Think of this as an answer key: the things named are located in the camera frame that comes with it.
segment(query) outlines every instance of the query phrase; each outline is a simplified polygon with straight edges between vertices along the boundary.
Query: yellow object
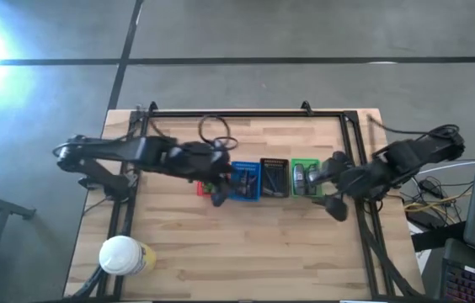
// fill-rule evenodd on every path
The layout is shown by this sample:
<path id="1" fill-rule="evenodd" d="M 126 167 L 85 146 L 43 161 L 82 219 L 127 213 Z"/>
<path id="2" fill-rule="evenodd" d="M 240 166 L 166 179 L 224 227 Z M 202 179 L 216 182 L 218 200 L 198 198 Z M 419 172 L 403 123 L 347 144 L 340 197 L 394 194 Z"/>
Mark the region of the yellow object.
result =
<path id="1" fill-rule="evenodd" d="M 436 206 L 432 206 L 432 209 L 433 209 L 433 210 L 437 210 L 437 211 L 439 211 L 440 213 L 446 215 L 446 216 L 447 216 L 447 219 L 449 219 L 449 220 L 451 221 L 451 223 L 453 223 L 453 224 L 456 223 L 455 220 L 454 220 L 449 214 L 447 214 L 445 211 L 443 211 L 443 209 L 441 209 L 441 208 L 439 208 L 439 207 L 436 207 Z"/>
<path id="2" fill-rule="evenodd" d="M 148 245 L 146 245 L 142 242 L 138 242 L 138 244 L 140 245 L 141 250 L 142 250 L 142 252 L 141 252 L 142 253 L 142 259 L 144 260 L 144 262 L 147 265 L 146 269 L 148 271 L 153 270 L 153 268 L 155 267 L 155 262 L 157 261 L 157 254 Z"/>
<path id="3" fill-rule="evenodd" d="M 437 205 L 442 205 L 442 204 L 445 204 L 445 203 L 450 203 L 454 199 L 458 199 L 460 197 L 468 196 L 470 194 L 472 194 L 472 192 L 457 195 L 456 197 L 449 197 L 449 198 L 441 199 L 441 200 L 438 200 L 438 201 L 425 201 L 425 203 L 427 203 L 427 205 L 425 205 L 425 206 L 423 206 L 420 203 L 412 203 L 412 204 L 404 206 L 404 210 L 406 210 L 407 212 L 419 212 L 419 211 L 427 210 L 427 209 L 431 208 L 432 206 L 437 206 Z M 410 209 L 410 207 L 415 207 L 415 206 L 422 206 L 422 207 Z"/>

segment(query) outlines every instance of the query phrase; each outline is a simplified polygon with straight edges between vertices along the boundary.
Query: red object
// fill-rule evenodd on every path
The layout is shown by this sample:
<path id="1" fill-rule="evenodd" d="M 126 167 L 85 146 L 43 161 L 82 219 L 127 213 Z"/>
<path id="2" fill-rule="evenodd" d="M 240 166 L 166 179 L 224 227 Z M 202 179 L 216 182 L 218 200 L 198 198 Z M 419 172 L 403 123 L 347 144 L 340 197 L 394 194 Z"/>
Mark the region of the red object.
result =
<path id="1" fill-rule="evenodd" d="M 204 184 L 202 182 L 196 183 L 196 195 L 200 197 L 209 197 L 211 193 L 204 193 Z"/>

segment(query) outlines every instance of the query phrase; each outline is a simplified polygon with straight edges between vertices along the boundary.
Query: cable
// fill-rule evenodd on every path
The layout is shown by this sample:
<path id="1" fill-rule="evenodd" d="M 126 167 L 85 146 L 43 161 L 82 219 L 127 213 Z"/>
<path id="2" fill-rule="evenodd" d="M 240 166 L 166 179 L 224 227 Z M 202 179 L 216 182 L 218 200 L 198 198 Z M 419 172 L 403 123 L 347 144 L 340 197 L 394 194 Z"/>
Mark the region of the cable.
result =
<path id="1" fill-rule="evenodd" d="M 443 166 L 443 167 L 431 168 L 431 169 L 427 169 L 427 170 L 425 170 L 425 171 L 419 172 L 419 173 L 417 173 L 417 174 L 420 175 L 420 174 L 423 174 L 423 173 L 432 173 L 432 172 L 439 171 L 439 170 L 446 169 L 446 168 L 460 167 L 460 166 L 466 166 L 466 165 L 472 165 L 472 164 L 475 164 L 475 161 L 472 161 L 472 162 L 464 162 L 464 163 L 457 163 L 457 164 L 451 164 L 451 165 L 445 165 L 445 166 Z"/>
<path id="2" fill-rule="evenodd" d="M 417 179 L 415 177 L 412 177 L 412 181 L 415 183 L 415 188 L 417 189 L 417 193 L 419 196 L 423 196 L 423 192 L 421 191 L 421 188 L 419 187 L 419 183 L 417 182 Z"/>
<path id="3" fill-rule="evenodd" d="M 464 186 L 464 185 L 470 185 L 470 184 L 473 184 L 473 181 L 470 181 L 470 182 L 465 182 L 465 183 L 451 183 L 451 184 L 443 184 L 443 183 L 440 183 L 440 186 L 441 187 L 447 187 L 447 186 Z"/>
<path id="4" fill-rule="evenodd" d="M 379 200 L 379 201 L 377 201 L 377 202 L 380 202 L 380 207 L 378 207 L 378 213 L 380 213 L 380 210 L 382 210 L 382 208 L 383 208 L 383 200 L 381 199 L 381 200 Z M 363 206 L 363 210 L 365 211 L 365 213 L 367 213 L 367 214 L 369 214 L 369 215 L 371 214 L 371 212 L 370 212 L 369 210 L 367 210 L 365 206 Z"/>
<path id="5" fill-rule="evenodd" d="M 392 133 L 396 133 L 396 134 L 422 135 L 422 136 L 431 136 L 431 137 L 441 138 L 441 139 L 451 139 L 460 130 L 460 127 L 458 127 L 458 125 L 453 125 L 453 124 L 438 126 L 438 127 L 434 128 L 431 131 L 395 130 L 395 129 L 389 128 L 389 127 L 385 126 L 384 124 L 380 123 L 379 121 L 375 120 L 369 114 L 367 115 L 367 118 L 368 118 L 369 121 L 371 121 L 375 125 L 383 128 L 384 130 L 391 131 Z"/>
<path id="6" fill-rule="evenodd" d="M 458 205 L 455 205 L 456 218 L 458 219 L 459 222 L 462 222 L 462 218 L 460 217 L 461 211 L 462 210 L 460 210 L 460 207 L 458 207 Z"/>
<path id="7" fill-rule="evenodd" d="M 225 136 L 218 136 L 217 138 L 214 138 L 212 141 L 206 139 L 204 137 L 204 134 L 203 134 L 202 130 L 203 130 L 204 122 L 206 120 L 208 120 L 209 118 L 221 121 L 222 124 L 225 127 L 225 130 L 226 130 L 227 134 Z M 155 132 L 159 136 L 161 136 L 162 138 L 168 138 L 168 139 L 170 138 L 169 136 L 163 134 L 163 132 L 157 128 L 157 126 L 153 122 L 153 119 L 150 119 L 149 116 L 148 116 L 148 122 L 149 122 L 150 126 L 153 128 L 153 130 L 155 130 Z M 207 114 L 207 115 L 203 116 L 200 119 L 200 121 L 198 123 L 198 135 L 199 135 L 199 137 L 201 138 L 201 140 L 203 142 L 211 145 L 211 151 L 209 153 L 208 152 L 191 151 L 189 148 L 187 148 L 185 146 L 173 143 L 173 141 L 170 142 L 170 143 L 173 145 L 173 147 L 177 147 L 177 148 L 181 149 L 183 152 L 188 152 L 188 153 L 193 154 L 193 155 L 210 155 L 212 152 L 228 152 L 228 151 L 231 151 L 231 150 L 237 148 L 238 144 L 239 144 L 238 139 L 231 136 L 230 127 L 228 126 L 228 123 L 224 120 L 224 118 L 222 118 L 221 116 L 218 116 L 218 115 L 214 115 L 214 114 Z M 224 143 L 221 143 L 222 146 L 216 146 L 216 141 L 220 142 L 220 139 L 226 139 L 226 141 Z M 230 141 L 234 141 L 234 142 L 236 142 L 236 144 L 234 144 L 233 146 L 228 146 L 228 143 Z"/>
<path id="8" fill-rule="evenodd" d="M 472 194 L 472 192 L 469 192 L 468 191 L 473 187 L 473 184 L 470 185 L 466 190 L 464 190 L 461 194 L 457 195 L 457 196 L 454 196 L 454 197 L 448 197 L 448 198 L 445 198 L 445 199 L 441 199 L 441 200 L 438 200 L 438 201 L 425 201 L 426 203 L 428 203 L 428 205 L 426 206 L 423 206 L 421 208 L 418 208 L 418 209 L 409 209 L 410 207 L 414 207 L 414 206 L 419 206 L 419 204 L 417 203 L 412 203 L 410 205 L 406 205 L 404 206 L 404 210 L 406 210 L 407 212 L 418 212 L 418 211 L 423 211 L 423 210 L 426 210 L 428 208 L 431 208 L 432 206 L 437 206 L 437 205 L 441 205 L 441 204 L 444 204 L 444 203 L 450 203 L 452 202 L 452 200 L 454 199 L 458 199 L 458 198 L 461 198 L 461 197 L 464 197 L 464 196 L 467 196 L 467 195 L 470 195 Z"/>
<path id="9" fill-rule="evenodd" d="M 411 195 L 405 194 L 405 193 L 403 193 L 403 192 L 399 192 L 399 193 L 400 193 L 401 195 L 404 195 L 404 196 L 410 198 L 411 200 L 415 200 L 415 198 L 416 198 L 415 196 L 412 197 Z"/>
<path id="10" fill-rule="evenodd" d="M 456 223 L 455 220 L 454 220 L 449 214 L 447 214 L 446 211 L 440 209 L 440 208 L 437 207 L 437 206 L 430 206 L 430 207 L 431 207 L 433 210 L 439 211 L 440 213 L 446 215 L 446 218 L 449 219 L 449 220 L 451 220 L 451 223 L 453 223 L 453 224 Z"/>
<path id="11" fill-rule="evenodd" d="M 411 197 L 410 195 L 408 194 L 405 194 L 405 193 L 401 193 L 399 192 L 400 194 L 404 194 L 405 196 L 409 197 L 410 199 L 414 200 L 414 197 Z M 387 197 L 393 197 L 393 198 L 398 198 L 401 200 L 401 202 L 403 204 L 406 203 L 406 200 L 402 197 L 402 196 L 399 196 L 399 195 L 395 195 L 395 194 L 386 194 Z M 443 222 L 444 222 L 444 226 L 448 226 L 449 223 L 447 222 L 447 218 L 444 218 L 443 216 L 441 216 L 441 213 L 437 210 L 435 210 L 434 208 L 431 209 L 432 211 L 434 211 L 437 215 L 438 215 L 438 218 L 440 218 Z"/>
<path id="12" fill-rule="evenodd" d="M 450 160 L 447 162 L 471 162 L 471 161 L 475 161 L 475 159 L 455 159 L 455 160 Z"/>
<path id="13" fill-rule="evenodd" d="M 105 202 L 106 200 L 110 200 L 110 197 L 104 197 L 104 199 L 100 200 L 99 202 L 97 202 L 96 204 L 94 205 L 91 205 L 89 206 L 86 210 L 84 210 L 83 212 L 83 215 L 86 215 L 87 212 L 89 212 L 93 207 L 96 207 L 96 206 L 99 206 L 101 205 L 103 202 Z"/>

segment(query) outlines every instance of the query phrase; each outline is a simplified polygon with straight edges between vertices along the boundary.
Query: green basket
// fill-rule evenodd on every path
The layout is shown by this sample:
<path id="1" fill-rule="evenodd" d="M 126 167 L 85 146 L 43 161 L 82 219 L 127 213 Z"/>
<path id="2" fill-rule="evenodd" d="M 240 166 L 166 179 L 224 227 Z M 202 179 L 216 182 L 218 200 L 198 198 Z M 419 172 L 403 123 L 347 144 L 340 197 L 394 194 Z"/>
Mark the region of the green basket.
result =
<path id="1" fill-rule="evenodd" d="M 311 164 L 316 164 L 316 167 L 318 170 L 320 170 L 320 161 L 318 159 L 291 159 L 291 169 L 290 169 L 290 186 L 291 186 L 291 196 L 292 197 L 301 197 L 299 195 L 296 195 L 294 193 L 294 167 L 296 164 L 301 164 L 305 168 L 305 170 L 308 169 L 308 167 Z M 315 195 L 306 195 L 303 197 L 322 197 L 322 185 L 319 184 L 316 186 L 316 194 Z"/>

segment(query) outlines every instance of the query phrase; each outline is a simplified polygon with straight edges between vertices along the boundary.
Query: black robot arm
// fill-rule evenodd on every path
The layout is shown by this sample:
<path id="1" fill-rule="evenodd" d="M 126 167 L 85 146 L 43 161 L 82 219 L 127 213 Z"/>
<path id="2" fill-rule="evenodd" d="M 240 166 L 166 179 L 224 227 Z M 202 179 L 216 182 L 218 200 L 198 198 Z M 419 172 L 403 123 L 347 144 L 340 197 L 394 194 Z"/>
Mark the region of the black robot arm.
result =
<path id="1" fill-rule="evenodd" d="M 214 206 L 224 202 L 230 189 L 230 156 L 218 140 L 179 145 L 177 139 L 168 136 L 138 136 L 127 141 L 74 136 L 56 150 L 61 169 L 87 175 L 90 183 L 103 185 L 105 193 L 117 200 L 129 196 L 132 180 L 112 174 L 95 160 L 128 162 L 145 172 L 212 183 L 216 189 L 211 196 Z"/>
<path id="2" fill-rule="evenodd" d="M 438 127 L 415 140 L 395 141 L 372 154 L 365 165 L 355 167 L 341 151 L 323 163 L 322 171 L 313 181 L 332 182 L 337 193 L 313 201 L 323 205 L 335 219 L 346 219 L 342 195 L 353 199 L 378 201 L 393 188 L 399 188 L 429 163 L 455 160 L 464 152 L 464 140 L 454 125 Z"/>

